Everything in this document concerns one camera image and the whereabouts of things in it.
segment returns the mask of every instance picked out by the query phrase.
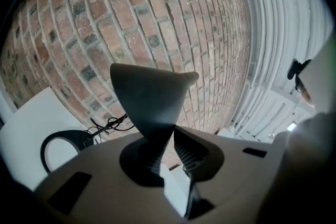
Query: gray cone-shaped object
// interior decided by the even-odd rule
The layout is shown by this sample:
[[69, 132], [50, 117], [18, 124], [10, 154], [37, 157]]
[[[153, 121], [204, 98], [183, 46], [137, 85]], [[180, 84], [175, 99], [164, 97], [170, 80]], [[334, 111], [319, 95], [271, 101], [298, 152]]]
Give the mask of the gray cone-shaped object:
[[197, 72], [175, 73], [113, 63], [111, 81], [120, 104], [139, 132], [151, 142], [171, 137], [187, 90]]

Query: black camera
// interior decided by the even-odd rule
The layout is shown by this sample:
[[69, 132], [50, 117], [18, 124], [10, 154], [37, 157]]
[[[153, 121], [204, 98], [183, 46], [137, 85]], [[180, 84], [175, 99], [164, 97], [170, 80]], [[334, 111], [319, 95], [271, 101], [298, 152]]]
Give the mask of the black camera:
[[300, 63], [297, 59], [293, 59], [292, 64], [290, 65], [288, 72], [287, 72], [287, 78], [289, 80], [293, 79], [295, 76], [295, 90], [298, 92], [304, 91], [304, 85], [298, 75], [302, 72], [302, 70], [306, 67], [307, 64], [309, 64], [311, 60], [307, 60], [304, 63]]

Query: bright light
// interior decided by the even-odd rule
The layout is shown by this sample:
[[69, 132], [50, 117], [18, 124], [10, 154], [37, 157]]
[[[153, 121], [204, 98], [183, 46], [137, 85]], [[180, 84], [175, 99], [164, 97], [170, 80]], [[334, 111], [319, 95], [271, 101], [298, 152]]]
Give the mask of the bright light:
[[296, 127], [296, 124], [295, 123], [292, 123], [292, 124], [290, 124], [288, 127], [287, 127], [287, 130], [288, 131], [293, 131], [294, 129], [295, 129], [295, 127]]

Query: black ring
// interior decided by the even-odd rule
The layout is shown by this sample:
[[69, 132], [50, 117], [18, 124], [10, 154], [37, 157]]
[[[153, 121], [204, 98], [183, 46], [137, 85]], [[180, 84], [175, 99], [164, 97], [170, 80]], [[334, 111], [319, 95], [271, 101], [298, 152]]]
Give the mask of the black ring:
[[46, 158], [45, 158], [45, 150], [48, 145], [48, 143], [54, 139], [63, 139], [70, 143], [77, 153], [80, 153], [82, 150], [85, 148], [92, 146], [93, 145], [93, 139], [87, 140], [86, 137], [89, 135], [88, 132], [85, 131], [80, 131], [80, 130], [67, 130], [67, 131], [61, 131], [57, 133], [53, 133], [46, 137], [41, 145], [40, 149], [40, 158], [42, 165], [46, 172], [49, 174], [50, 169], [46, 163]]

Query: brick wall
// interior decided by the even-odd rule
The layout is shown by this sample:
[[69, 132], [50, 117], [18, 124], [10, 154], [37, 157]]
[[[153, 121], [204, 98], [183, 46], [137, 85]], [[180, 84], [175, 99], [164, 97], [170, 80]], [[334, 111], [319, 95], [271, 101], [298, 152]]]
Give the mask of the brick wall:
[[[22, 0], [0, 74], [18, 108], [51, 86], [91, 126], [90, 117], [103, 124], [124, 114], [111, 85], [111, 63], [195, 70], [200, 79], [178, 124], [214, 133], [229, 120], [242, 90], [249, 24], [246, 0]], [[165, 161], [178, 161], [172, 143]]]

